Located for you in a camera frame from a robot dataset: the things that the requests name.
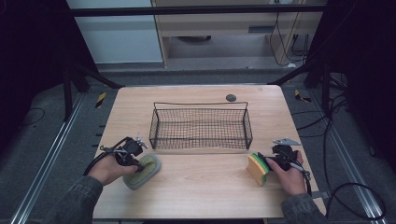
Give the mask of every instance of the sponge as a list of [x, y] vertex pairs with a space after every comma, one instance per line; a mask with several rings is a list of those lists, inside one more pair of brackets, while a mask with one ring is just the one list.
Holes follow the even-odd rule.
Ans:
[[252, 153], [247, 157], [248, 166], [247, 171], [251, 174], [254, 180], [262, 186], [267, 178], [266, 175], [269, 172], [268, 166], [259, 158], [256, 154]]
[[161, 162], [154, 154], [145, 155], [139, 163], [144, 167], [141, 172], [122, 177], [125, 185], [132, 190], [139, 189], [146, 184], [161, 168]]

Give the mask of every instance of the gray floor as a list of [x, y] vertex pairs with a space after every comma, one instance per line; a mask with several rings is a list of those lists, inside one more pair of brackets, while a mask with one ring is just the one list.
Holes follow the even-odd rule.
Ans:
[[[128, 86], [263, 84], [286, 75], [292, 69], [275, 62], [265, 37], [260, 35], [212, 36], [212, 39], [206, 42], [174, 38], [172, 44], [170, 60], [166, 68], [144, 69], [144, 66], [139, 66], [133, 72], [104, 71], [103, 75]], [[296, 127], [303, 127], [320, 118], [319, 112], [294, 114], [319, 111], [315, 102], [307, 103], [295, 99], [296, 89], [305, 92], [303, 80], [304, 76], [299, 76], [282, 87]], [[83, 103], [49, 173], [49, 178], [32, 208], [29, 216], [32, 220], [42, 218], [54, 202], [59, 200], [81, 176], [100, 141], [100, 134], [104, 129], [102, 125], [106, 124], [117, 91], [93, 79], [89, 81], [92, 84], [89, 93], [77, 94], [74, 91], [74, 99], [82, 95]], [[103, 91], [106, 92], [106, 99], [101, 108], [95, 108], [98, 95]], [[319, 93], [320, 87], [306, 92], [312, 99], [315, 99]], [[339, 93], [341, 92], [332, 91], [332, 96]], [[25, 123], [36, 122], [21, 126], [19, 133], [9, 146], [12, 148], [12, 154], [9, 158], [1, 160], [0, 220], [4, 223], [7, 223], [7, 220], [15, 214], [34, 181], [42, 161], [46, 158], [57, 132], [61, 129], [64, 117], [62, 86], [39, 93], [32, 107], [42, 110], [31, 110]], [[334, 114], [333, 122], [332, 131], [336, 131], [342, 139], [343, 147], [347, 148], [352, 163], [356, 165], [365, 183], [375, 189], [386, 202], [389, 211], [386, 221], [378, 223], [396, 223], [396, 214], [392, 212], [396, 209], [396, 197], [393, 195], [393, 190], [396, 189], [396, 175], [383, 159], [370, 156], [369, 146], [362, 138], [361, 131], [352, 115], [347, 112], [347, 106], [340, 108]], [[325, 122], [323, 121], [299, 131], [311, 164], [311, 172], [315, 175], [321, 191], [328, 190], [323, 169], [323, 137], [307, 136], [323, 133], [324, 129]], [[327, 169], [332, 187], [335, 188], [353, 180], [353, 176], [341, 160], [343, 155], [337, 149], [339, 144], [336, 144], [333, 136], [328, 136], [327, 139]], [[361, 198], [356, 190], [353, 188], [343, 190], [340, 192], [340, 198], [364, 214]], [[355, 217], [337, 202], [332, 204], [329, 220], [332, 223], [371, 223]], [[270, 223], [282, 223], [282, 220], [270, 220]]]

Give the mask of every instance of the sleeve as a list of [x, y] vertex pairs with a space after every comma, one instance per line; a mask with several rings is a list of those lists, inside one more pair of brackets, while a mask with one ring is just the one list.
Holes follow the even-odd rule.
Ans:
[[102, 190], [103, 185], [98, 180], [83, 176], [51, 208], [41, 223], [92, 223], [93, 209]]
[[328, 223], [317, 205], [308, 194], [288, 198], [282, 203], [286, 223]]

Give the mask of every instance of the hand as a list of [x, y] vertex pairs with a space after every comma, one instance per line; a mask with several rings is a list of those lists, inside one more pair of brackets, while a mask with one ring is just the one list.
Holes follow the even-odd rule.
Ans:
[[[306, 193], [304, 178], [300, 171], [293, 167], [288, 171], [284, 171], [275, 161], [269, 158], [266, 158], [266, 160], [279, 178], [283, 190], [285, 190], [289, 196]], [[300, 151], [297, 153], [297, 161], [303, 164], [303, 157]]]
[[122, 175], [132, 175], [137, 170], [137, 166], [121, 166], [117, 163], [114, 154], [109, 154], [99, 160], [90, 172], [88, 176], [91, 176], [99, 180], [103, 186], [112, 183], [114, 180]]

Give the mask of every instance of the yellow sponge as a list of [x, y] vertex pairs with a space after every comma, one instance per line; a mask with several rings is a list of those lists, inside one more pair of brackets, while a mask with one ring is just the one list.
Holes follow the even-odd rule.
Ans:
[[266, 182], [266, 175], [269, 172], [269, 168], [256, 154], [251, 154], [247, 157], [248, 166], [247, 171], [251, 174], [254, 180], [262, 186]]

